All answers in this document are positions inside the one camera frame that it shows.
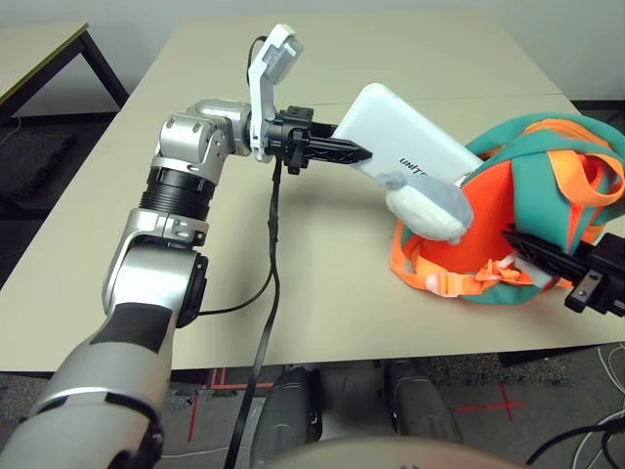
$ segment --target carpet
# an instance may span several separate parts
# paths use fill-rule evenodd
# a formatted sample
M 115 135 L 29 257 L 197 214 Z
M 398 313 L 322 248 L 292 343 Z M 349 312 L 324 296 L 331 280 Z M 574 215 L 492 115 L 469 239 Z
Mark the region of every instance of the carpet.
M 0 141 L 10 129 L 0 129 Z M 0 194 L 29 195 L 76 142 L 67 131 L 20 130 L 0 146 Z

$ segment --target white plush toy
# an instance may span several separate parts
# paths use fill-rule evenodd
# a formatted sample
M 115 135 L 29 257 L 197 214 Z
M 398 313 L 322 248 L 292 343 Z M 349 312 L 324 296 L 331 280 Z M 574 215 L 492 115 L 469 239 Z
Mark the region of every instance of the white plush toy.
M 473 210 L 453 184 L 425 175 L 381 174 L 389 209 L 416 235 L 457 244 L 473 223 Z

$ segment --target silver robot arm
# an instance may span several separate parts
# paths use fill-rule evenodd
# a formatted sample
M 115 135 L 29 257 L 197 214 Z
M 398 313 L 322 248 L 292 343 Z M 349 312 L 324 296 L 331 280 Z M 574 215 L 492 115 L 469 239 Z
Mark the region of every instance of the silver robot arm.
M 174 331 L 199 311 L 208 204 L 229 154 L 247 155 L 250 106 L 208 100 L 162 127 L 147 189 L 103 288 L 102 327 L 65 359 L 0 454 L 3 469 L 148 468 Z

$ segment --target beige table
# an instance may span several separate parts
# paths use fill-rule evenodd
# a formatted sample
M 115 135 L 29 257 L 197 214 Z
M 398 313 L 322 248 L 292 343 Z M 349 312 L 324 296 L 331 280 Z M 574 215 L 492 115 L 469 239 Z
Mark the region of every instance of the beige table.
M 85 22 L 0 27 L 0 124 L 78 54 L 122 107 L 128 92 L 96 46 Z
M 94 148 L 0 294 L 0 369 L 54 369 L 103 321 L 101 285 L 137 206 L 159 128 L 203 98 L 248 100 L 251 40 L 278 21 L 306 51 L 276 91 L 338 122 L 360 88 L 387 84 L 467 142 L 519 114 L 573 106 L 494 22 L 467 12 L 219 18 L 181 25 Z M 247 299 L 268 270 L 271 165 L 231 157 L 212 208 L 204 308 Z M 384 194 L 346 167 L 285 176 L 280 310 L 267 362 L 322 362 L 512 351 L 616 341 L 623 321 L 563 306 L 554 291 L 481 307 L 413 290 L 388 268 L 395 220 Z M 623 224 L 613 226 L 623 232 Z M 249 308 L 177 333 L 174 367 L 246 365 L 269 312 Z

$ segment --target orange backpack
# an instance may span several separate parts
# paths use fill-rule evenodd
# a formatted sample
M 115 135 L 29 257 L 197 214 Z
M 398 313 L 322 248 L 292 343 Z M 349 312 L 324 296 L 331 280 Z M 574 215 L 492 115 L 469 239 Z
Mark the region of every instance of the orange backpack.
M 515 224 L 573 253 L 581 239 L 594 240 L 604 223 L 625 213 L 625 137 L 600 121 L 526 115 L 467 148 L 485 162 L 461 188 L 475 218 L 460 243 L 423 239 L 397 224 L 391 269 L 415 288 L 478 303 L 521 303 L 558 279 L 537 282 L 531 266 L 520 270 L 504 230 Z

